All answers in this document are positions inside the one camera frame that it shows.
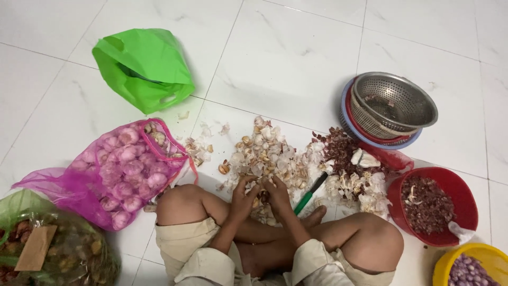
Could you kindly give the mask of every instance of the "red plastic bag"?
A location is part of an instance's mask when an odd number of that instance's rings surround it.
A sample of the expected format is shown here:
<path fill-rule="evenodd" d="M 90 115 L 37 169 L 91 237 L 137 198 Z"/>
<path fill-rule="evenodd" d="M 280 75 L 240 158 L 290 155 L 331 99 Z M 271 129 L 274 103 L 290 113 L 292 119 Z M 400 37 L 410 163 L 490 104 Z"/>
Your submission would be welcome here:
<path fill-rule="evenodd" d="M 385 150 L 371 146 L 363 141 L 358 142 L 358 147 L 365 150 L 381 163 L 395 171 L 409 171 L 415 167 L 415 162 L 397 150 Z"/>
<path fill-rule="evenodd" d="M 136 121 L 103 134 L 67 168 L 28 174 L 12 187 L 40 191 L 107 231 L 128 226 L 189 159 L 159 119 Z M 196 174 L 192 160 L 189 164 Z"/>

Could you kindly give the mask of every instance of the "blue basket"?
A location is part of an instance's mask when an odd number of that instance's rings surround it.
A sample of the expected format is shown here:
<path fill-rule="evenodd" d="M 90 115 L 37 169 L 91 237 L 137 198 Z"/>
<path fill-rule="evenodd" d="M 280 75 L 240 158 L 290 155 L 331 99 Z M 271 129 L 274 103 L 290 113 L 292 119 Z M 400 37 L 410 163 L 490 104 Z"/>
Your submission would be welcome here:
<path fill-rule="evenodd" d="M 354 81 L 355 81 L 354 78 L 351 79 L 346 84 L 346 86 L 344 87 L 344 90 L 342 91 L 342 98 L 340 100 L 340 114 L 339 114 L 340 124 L 342 125 L 343 130 L 351 138 L 359 139 L 371 146 L 374 146 L 374 147 L 377 147 L 380 149 L 397 150 L 397 149 L 402 149 L 402 148 L 405 148 L 405 147 L 413 144 L 413 142 L 415 142 L 416 139 L 418 139 L 418 137 L 420 137 L 420 134 L 422 134 L 422 128 L 420 128 L 415 134 L 411 135 L 409 137 L 409 139 L 407 139 L 406 141 L 401 142 L 401 143 L 395 142 L 395 143 L 390 143 L 388 145 L 382 145 L 382 144 L 372 142 L 371 140 L 365 138 L 365 136 L 363 136 L 360 132 L 358 132 L 358 130 L 353 126 L 353 124 L 351 123 L 351 120 L 349 119 L 349 117 L 347 116 L 347 113 L 346 113 L 346 94 Z"/>

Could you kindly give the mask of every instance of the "yellow plastic bowl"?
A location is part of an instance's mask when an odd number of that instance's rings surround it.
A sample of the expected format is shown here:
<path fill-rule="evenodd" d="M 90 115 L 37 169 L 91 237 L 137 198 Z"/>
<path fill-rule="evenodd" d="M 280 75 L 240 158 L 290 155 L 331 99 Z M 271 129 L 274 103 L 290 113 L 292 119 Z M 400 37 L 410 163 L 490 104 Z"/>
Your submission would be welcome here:
<path fill-rule="evenodd" d="M 462 253 L 478 259 L 487 273 L 501 285 L 508 285 L 508 255 L 483 243 L 466 243 L 443 255 L 434 267 L 433 286 L 448 286 L 448 276 L 453 262 Z"/>

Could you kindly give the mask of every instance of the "red plastic bowl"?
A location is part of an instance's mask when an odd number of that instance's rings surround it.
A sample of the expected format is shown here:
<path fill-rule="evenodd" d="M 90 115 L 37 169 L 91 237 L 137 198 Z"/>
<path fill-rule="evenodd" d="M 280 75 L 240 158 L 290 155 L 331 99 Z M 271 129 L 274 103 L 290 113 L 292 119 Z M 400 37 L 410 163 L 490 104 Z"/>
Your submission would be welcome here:
<path fill-rule="evenodd" d="M 462 228 L 476 231 L 478 227 L 478 209 L 471 190 L 457 174 L 440 167 L 419 168 L 408 171 L 393 181 L 388 188 L 387 197 L 393 204 L 392 206 L 388 206 L 388 209 L 390 210 L 393 220 L 401 229 L 431 246 L 444 247 L 459 244 L 459 239 L 452 234 L 448 228 L 442 233 L 432 233 L 428 235 L 425 233 L 417 234 L 409 226 L 404 211 L 405 203 L 402 201 L 401 191 L 402 182 L 404 182 L 408 176 L 413 175 L 435 180 L 441 190 L 452 199 L 454 211 L 457 215 L 454 221 Z"/>
<path fill-rule="evenodd" d="M 374 142 L 374 143 L 377 143 L 377 144 L 389 144 L 389 143 L 396 143 L 400 140 L 403 140 L 403 139 L 408 139 L 409 136 L 397 136 L 395 138 L 392 138 L 392 139 L 382 139 L 382 138 L 377 138 L 373 135 L 370 135 L 369 133 L 367 133 L 367 131 L 365 131 L 361 126 L 360 124 L 358 124 L 358 122 L 356 122 L 356 119 L 353 117 L 353 113 L 351 112 L 351 88 L 353 88 L 353 85 L 351 84 L 351 87 L 349 88 L 349 90 L 347 91 L 346 93 L 346 112 L 347 112 L 347 117 L 349 117 L 351 123 L 353 124 L 353 126 L 356 128 L 356 130 L 358 130 L 358 132 L 360 134 L 362 134 L 365 138 L 369 139 L 370 141 Z"/>

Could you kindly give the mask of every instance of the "green plastic bag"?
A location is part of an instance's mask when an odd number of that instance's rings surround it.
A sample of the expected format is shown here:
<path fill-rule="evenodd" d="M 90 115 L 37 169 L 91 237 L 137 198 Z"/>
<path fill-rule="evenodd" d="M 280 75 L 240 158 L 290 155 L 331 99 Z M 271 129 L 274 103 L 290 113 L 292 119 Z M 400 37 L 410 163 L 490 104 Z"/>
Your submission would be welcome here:
<path fill-rule="evenodd" d="M 132 29 L 100 39 L 92 49 L 106 83 L 151 114 L 184 100 L 194 91 L 178 41 L 164 29 Z"/>
<path fill-rule="evenodd" d="M 56 225 L 40 271 L 14 271 L 34 227 Z M 113 286 L 120 259 L 98 227 L 23 189 L 0 200 L 0 285 Z"/>

